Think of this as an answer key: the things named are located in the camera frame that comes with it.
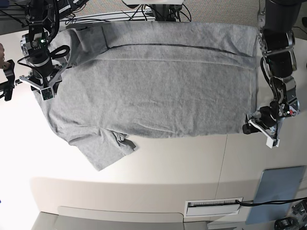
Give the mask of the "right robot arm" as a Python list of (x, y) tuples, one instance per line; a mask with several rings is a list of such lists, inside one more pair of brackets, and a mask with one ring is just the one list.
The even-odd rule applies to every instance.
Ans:
[(67, 68), (65, 57), (70, 47), (62, 45), (52, 52), (51, 41), (59, 32), (59, 6), (56, 0), (31, 0), (25, 8), (28, 33), (22, 36), (21, 49), (24, 58), (17, 61), (19, 65), (31, 69), (28, 76), (20, 81), (31, 85), (39, 91), (42, 100), (55, 97), (57, 87), (62, 81), (61, 74)]

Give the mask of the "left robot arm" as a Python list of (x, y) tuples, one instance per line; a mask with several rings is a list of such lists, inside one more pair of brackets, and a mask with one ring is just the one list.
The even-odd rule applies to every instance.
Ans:
[(262, 52), (260, 68), (273, 93), (273, 100), (268, 106), (248, 114), (242, 129), (246, 135), (263, 133), (269, 148), (279, 146), (283, 121), (300, 112), (292, 74), (297, 70), (293, 26), (302, 3), (301, 0), (259, 2), (257, 39)]

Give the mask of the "person hand at edge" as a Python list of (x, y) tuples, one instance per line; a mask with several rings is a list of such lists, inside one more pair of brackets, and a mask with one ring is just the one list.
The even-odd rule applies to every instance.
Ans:
[(6, 62), (4, 58), (4, 47), (2, 44), (0, 44), (0, 68), (5, 69), (6, 68)]

